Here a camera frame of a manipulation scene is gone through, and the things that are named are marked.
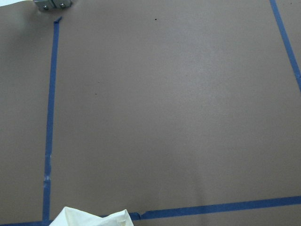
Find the cream long-sleeve cat shirt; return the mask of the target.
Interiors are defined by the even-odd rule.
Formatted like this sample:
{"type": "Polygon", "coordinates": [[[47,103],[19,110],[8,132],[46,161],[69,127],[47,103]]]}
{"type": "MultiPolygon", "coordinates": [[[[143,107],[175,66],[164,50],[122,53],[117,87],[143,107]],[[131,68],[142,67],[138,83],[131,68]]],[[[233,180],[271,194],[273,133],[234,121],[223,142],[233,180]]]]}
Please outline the cream long-sleeve cat shirt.
{"type": "Polygon", "coordinates": [[[99,217],[78,209],[64,207],[50,226],[133,226],[127,210],[99,217]]]}

